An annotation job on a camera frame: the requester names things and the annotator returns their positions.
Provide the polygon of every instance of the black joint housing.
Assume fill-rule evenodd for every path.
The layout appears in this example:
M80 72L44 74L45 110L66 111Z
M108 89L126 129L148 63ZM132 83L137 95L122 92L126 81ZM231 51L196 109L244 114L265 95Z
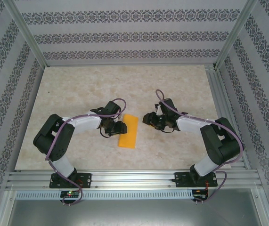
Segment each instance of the black joint housing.
M170 106L175 111L177 111L177 109L174 106L173 101L170 98L167 98L163 101L168 106ZM148 113L144 116L143 123L150 125L154 127L155 129L161 130L161 131L163 131L166 126L168 126L171 129L179 131L176 121L180 117L180 115L172 111L171 109L169 109L162 102L159 102L159 105L161 107L163 114L157 115L155 112Z
M58 132L60 126L63 123L63 119L57 114L52 114L51 116L49 116L49 118L44 123L33 141L33 144L38 148L41 153L48 153L49 148L55 139L55 136L52 133ZM55 146L49 156L49 159L51 161L59 160L66 153L67 147L73 135L73 131L74 127L71 124L66 124L63 127L55 143Z
M115 122L112 118L103 118L100 124L105 129L105 133L112 136L127 133L127 126L122 121Z
M195 164L190 167L190 177L192 181L194 182L194 184L196 184L197 181L199 181L199 179L201 178L201 176L197 173L195 169Z
M235 132L226 118L219 118L215 122ZM200 131L206 151L215 164L221 165L240 153L237 140L225 129L211 124L203 126Z
M121 110L121 107L117 105L113 101L109 101L108 104L105 107L100 107L97 109L90 110L91 112L94 112L96 114L104 114L104 115L110 115L110 114L116 114Z

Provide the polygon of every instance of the striped wall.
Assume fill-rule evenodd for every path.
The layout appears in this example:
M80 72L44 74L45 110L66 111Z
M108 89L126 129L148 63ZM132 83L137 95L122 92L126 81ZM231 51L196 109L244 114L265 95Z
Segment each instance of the striped wall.
M269 0L259 0L220 68L249 161L269 199Z
M49 65L214 63L246 0L17 0Z
M0 0L0 198L14 170L43 73Z

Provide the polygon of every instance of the metal extrusion bar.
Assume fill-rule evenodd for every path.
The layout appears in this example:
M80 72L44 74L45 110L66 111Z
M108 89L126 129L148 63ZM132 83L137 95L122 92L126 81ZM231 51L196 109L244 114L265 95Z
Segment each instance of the metal extrusion bar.
M242 27L244 26L246 20L248 19L248 16L252 12L254 6L256 5L257 0L247 0L246 4L244 5L243 9L241 10L241 13L238 17L238 19L235 22L235 25L232 28L232 31L229 33L229 36L227 40L225 41L225 44L223 45L216 61L216 68L220 69L220 67L223 65L223 61L228 55L229 50L231 49L234 41L236 40L237 36L239 35Z
M18 7L15 4L14 0L4 0L3 3L6 6L6 9L9 11L11 16L13 17L15 23L17 24L20 32L22 33L24 39L26 40L27 44L30 46L31 50L33 51L35 57L39 61L39 64L45 68L49 67L42 51L40 50L34 36L32 35L29 27L27 26L24 18L22 17Z
M265 195L264 189L251 189L251 192L261 225L269 226L269 203Z
M225 169L228 178L222 187L226 188L262 188L262 183L256 169ZM189 170L79 170L79 173L91 173L91 188L89 190L166 190L177 188L171 180L175 172L189 172ZM49 188L51 170L24 170L11 172L6 190L51 190ZM217 173L217 182L223 181L224 174ZM186 189L202 189L203 187L187 187Z
M14 206L16 191L5 191L0 204L0 226L7 226Z

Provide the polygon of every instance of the robotic arm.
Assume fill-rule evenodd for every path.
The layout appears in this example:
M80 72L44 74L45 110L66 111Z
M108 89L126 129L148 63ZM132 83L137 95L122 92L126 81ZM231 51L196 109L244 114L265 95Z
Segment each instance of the robotic arm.
M170 98L164 99L163 102L166 104L159 102L158 105L155 105L157 112L151 112L144 116L143 123L163 132L168 126L173 131L189 131L202 136L207 156L190 167L189 175L195 186L204 185L207 175L240 153L239 143L228 131L217 125L190 118L189 115L184 117L175 113L166 106L168 105L177 111ZM226 118L219 118L215 122L234 132Z
M104 129L105 134L107 134L108 137L115 134L127 133L126 124L118 121L118 117L106 117L106 115L118 114L119 112L121 112L120 106L113 101L109 101L106 107L90 110L87 113L89 117L71 119L68 117L60 117L56 114L53 114L44 123L39 133L36 135L33 144L41 153L47 155L55 139L54 134L58 132L59 128L65 121L71 119L62 128L60 134L58 135L54 148L49 155L49 161L61 175L73 182L76 182L79 180L79 174L77 174L77 170L72 166L67 156L65 155L72 135L84 132L89 129L100 129L100 133L101 129ZM72 186L73 185L71 183L62 179L58 175L52 175L50 187L67 188Z

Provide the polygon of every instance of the patterned wallpaper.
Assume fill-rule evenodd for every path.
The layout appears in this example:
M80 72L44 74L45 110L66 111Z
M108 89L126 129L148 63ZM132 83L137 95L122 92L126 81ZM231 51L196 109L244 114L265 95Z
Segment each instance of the patterned wallpaper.
M0 198L15 168L42 73L0 0Z
M17 0L49 65L214 63L246 0Z
M260 0L220 69L249 161L269 199L269 0Z

